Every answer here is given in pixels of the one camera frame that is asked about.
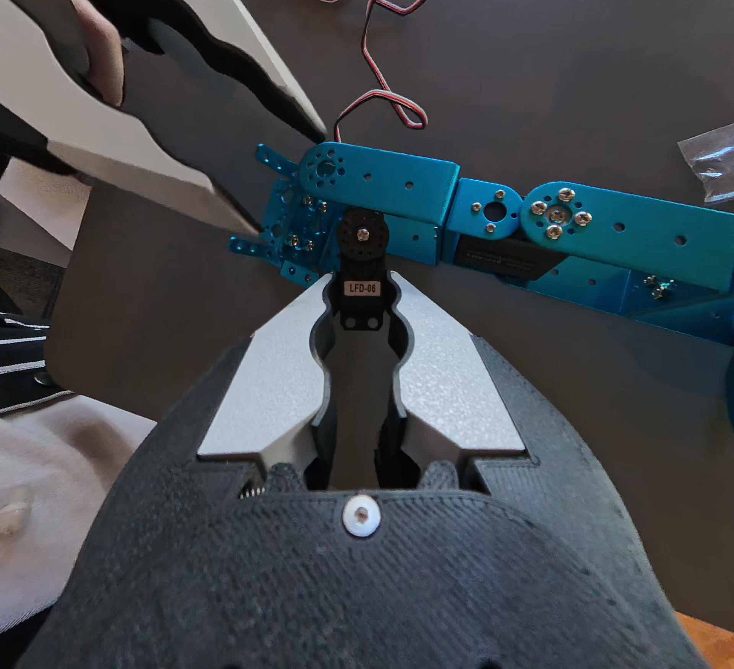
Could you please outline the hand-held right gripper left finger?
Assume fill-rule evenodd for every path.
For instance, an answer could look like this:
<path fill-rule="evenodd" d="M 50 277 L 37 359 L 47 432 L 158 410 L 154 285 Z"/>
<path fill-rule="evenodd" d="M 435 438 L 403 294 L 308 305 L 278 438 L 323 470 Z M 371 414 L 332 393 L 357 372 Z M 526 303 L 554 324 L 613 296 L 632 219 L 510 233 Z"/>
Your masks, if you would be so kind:
<path fill-rule="evenodd" d="M 268 470 L 331 470 L 336 418 L 325 358 L 335 344 L 329 273 L 251 336 L 197 455 Z"/>

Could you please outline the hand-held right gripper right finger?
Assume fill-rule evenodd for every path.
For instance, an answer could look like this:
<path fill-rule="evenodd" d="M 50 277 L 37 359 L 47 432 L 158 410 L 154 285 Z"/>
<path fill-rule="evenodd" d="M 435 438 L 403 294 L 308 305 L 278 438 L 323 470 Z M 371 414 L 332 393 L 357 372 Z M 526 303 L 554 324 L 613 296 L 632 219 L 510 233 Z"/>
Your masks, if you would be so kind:
<path fill-rule="evenodd" d="M 436 461 L 461 470 L 472 458 L 526 455 L 472 333 L 399 273 L 390 284 L 397 453 L 421 472 Z"/>

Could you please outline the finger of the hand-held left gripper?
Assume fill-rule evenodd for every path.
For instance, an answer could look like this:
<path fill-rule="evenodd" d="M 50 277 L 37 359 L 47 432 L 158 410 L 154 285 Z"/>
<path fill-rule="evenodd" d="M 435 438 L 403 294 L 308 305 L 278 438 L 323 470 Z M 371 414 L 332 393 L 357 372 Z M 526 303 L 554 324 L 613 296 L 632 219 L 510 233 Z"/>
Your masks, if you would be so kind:
<path fill-rule="evenodd" d="M 17 115 L 48 139 L 48 151 L 94 177 L 198 221 L 255 237 L 261 225 L 205 173 L 170 156 L 136 117 L 116 110 L 70 77 L 50 49 L 35 47 L 41 94 L 50 107 Z"/>
<path fill-rule="evenodd" d="M 187 40 L 216 73 L 248 88 L 274 116 L 315 143 L 326 127 L 290 69 L 241 0 L 91 0 L 143 50 L 163 54 L 150 24 Z"/>

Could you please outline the black servo motor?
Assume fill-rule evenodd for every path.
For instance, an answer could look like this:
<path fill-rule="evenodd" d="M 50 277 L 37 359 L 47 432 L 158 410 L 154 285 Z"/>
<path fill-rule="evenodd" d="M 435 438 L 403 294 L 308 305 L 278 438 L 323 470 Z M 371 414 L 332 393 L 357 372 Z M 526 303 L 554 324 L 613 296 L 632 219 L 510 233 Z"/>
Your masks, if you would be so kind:
<path fill-rule="evenodd" d="M 379 331 L 397 291 L 386 267 L 390 231 L 383 213 L 351 206 L 336 234 L 339 271 L 333 283 L 335 311 L 346 331 Z"/>

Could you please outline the blue metal toy robot arm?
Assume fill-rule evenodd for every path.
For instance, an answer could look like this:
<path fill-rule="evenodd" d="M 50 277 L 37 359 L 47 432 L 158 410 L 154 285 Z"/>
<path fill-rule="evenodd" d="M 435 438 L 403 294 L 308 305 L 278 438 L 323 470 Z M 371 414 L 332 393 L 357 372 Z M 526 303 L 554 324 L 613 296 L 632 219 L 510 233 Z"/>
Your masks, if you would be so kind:
<path fill-rule="evenodd" d="M 454 162 L 325 142 L 292 162 L 264 144 L 279 178 L 256 241 L 228 250 L 310 287 L 340 268 L 351 206 L 384 214 L 387 255 L 440 263 L 599 312 L 732 347 L 732 214 L 548 182 L 521 196 Z"/>

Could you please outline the dark desk with wooden edge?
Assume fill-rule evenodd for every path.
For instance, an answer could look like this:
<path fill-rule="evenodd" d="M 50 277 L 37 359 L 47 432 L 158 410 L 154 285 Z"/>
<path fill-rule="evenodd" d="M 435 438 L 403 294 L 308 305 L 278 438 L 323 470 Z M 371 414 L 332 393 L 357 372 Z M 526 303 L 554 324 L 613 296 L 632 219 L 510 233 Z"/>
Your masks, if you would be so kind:
<path fill-rule="evenodd" d="M 732 123 L 732 0 L 427 0 L 369 48 L 428 114 L 382 101 L 346 141 L 521 193 L 582 182 L 698 205 L 677 142 Z M 227 235 L 114 187 L 89 197 L 54 308 L 60 383 L 158 419 L 302 289 Z M 675 608 L 732 629 L 731 350 L 454 267 L 391 260 L 557 407 L 603 464 Z"/>

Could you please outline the person's left hand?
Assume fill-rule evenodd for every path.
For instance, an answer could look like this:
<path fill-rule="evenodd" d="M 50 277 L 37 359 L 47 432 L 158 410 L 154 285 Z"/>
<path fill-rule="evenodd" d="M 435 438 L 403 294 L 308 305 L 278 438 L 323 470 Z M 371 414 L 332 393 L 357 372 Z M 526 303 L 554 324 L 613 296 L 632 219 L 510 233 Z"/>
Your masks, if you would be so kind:
<path fill-rule="evenodd" d="M 87 79 L 105 103 L 120 107 L 125 65 L 120 34 L 89 0 L 70 0 L 81 24 L 89 55 Z"/>

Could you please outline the person's dark striped jacket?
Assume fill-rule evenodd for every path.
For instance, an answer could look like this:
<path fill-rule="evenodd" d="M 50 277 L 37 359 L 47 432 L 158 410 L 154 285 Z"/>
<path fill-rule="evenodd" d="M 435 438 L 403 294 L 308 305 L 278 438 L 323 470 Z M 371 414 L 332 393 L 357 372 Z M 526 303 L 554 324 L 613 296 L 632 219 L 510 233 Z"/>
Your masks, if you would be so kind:
<path fill-rule="evenodd" d="M 72 396 L 50 375 L 44 345 L 47 319 L 1 314 L 1 415 Z"/>

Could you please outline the person's white shirt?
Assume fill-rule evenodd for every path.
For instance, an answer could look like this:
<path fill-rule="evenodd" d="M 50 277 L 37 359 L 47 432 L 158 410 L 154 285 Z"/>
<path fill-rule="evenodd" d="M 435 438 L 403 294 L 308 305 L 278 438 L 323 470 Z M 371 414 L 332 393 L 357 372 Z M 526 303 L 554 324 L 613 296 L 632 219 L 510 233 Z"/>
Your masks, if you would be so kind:
<path fill-rule="evenodd" d="M 153 420 L 82 396 L 1 419 L 1 630 L 54 603 Z"/>

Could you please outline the scattered clear plastic parts bags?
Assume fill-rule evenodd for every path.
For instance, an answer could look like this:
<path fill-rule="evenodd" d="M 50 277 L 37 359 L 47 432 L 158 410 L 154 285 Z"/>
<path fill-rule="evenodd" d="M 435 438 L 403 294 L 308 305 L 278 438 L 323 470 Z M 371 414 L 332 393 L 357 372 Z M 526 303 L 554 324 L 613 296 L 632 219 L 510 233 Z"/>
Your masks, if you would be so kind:
<path fill-rule="evenodd" d="M 550 180 L 732 200 L 732 0 L 427 0 L 370 47 L 427 129 L 390 110 L 346 141 L 425 154 L 527 193 Z"/>

